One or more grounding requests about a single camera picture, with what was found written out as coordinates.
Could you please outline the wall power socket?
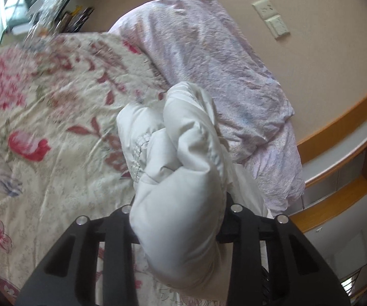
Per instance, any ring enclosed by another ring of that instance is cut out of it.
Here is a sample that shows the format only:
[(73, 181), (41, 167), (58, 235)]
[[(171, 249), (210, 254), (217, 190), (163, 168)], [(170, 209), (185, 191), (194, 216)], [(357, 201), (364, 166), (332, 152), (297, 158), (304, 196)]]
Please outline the wall power socket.
[(258, 0), (256, 2), (253, 2), (252, 6), (262, 20), (267, 20), (278, 14), (276, 8), (270, 0)]

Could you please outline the wall light switch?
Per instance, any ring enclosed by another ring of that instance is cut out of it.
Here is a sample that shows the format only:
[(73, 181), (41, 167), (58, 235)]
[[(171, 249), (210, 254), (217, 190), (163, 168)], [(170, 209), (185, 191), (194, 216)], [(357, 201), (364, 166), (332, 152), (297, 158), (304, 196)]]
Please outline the wall light switch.
[(286, 24), (284, 23), (282, 17), (280, 15), (272, 16), (266, 19), (265, 24), (267, 25), (268, 29), (271, 31), (275, 40), (287, 36), (290, 34), (290, 31)]

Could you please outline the wooden curved headboard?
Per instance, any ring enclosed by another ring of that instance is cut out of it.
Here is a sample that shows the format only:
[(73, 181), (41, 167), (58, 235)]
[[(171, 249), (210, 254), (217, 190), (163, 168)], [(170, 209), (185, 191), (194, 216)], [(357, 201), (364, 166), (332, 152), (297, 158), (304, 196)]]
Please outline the wooden curved headboard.
[(298, 151), (306, 187), (324, 182), (364, 154), (359, 176), (291, 216), (306, 233), (334, 219), (367, 195), (367, 95), (339, 118), (302, 140)]

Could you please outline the pink crinkled pillow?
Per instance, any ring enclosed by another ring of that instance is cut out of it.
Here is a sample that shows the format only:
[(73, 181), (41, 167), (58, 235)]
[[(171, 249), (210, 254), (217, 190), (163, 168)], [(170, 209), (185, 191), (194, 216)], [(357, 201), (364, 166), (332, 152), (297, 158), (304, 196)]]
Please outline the pink crinkled pillow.
[(110, 32), (147, 54), (168, 84), (192, 82), (209, 93), (235, 161), (257, 151), (299, 160), (290, 101), (217, 0), (152, 0)]
[(272, 213), (285, 212), (305, 190), (300, 153), (291, 121), (244, 162)]

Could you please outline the floral bed quilt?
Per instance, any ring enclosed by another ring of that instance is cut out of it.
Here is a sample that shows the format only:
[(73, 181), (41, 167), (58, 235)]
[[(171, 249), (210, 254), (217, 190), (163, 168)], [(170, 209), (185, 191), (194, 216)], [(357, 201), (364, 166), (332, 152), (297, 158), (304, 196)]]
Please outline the floral bed quilt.
[(112, 33), (0, 49), (0, 294), (10, 305), (78, 216), (132, 200), (116, 117), (131, 102), (162, 110), (168, 89), (151, 59)]

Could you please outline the beige puffy down jacket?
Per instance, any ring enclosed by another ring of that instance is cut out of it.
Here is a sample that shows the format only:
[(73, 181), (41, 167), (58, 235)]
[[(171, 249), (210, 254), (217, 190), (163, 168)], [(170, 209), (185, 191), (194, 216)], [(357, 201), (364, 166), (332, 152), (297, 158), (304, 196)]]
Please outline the beige puffy down jacket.
[(129, 221), (152, 275), (185, 296), (225, 300), (233, 248), (216, 237), (226, 198), (256, 215), (271, 211), (256, 181), (232, 161), (213, 99), (180, 82), (162, 110), (128, 104), (116, 124), (134, 182)]

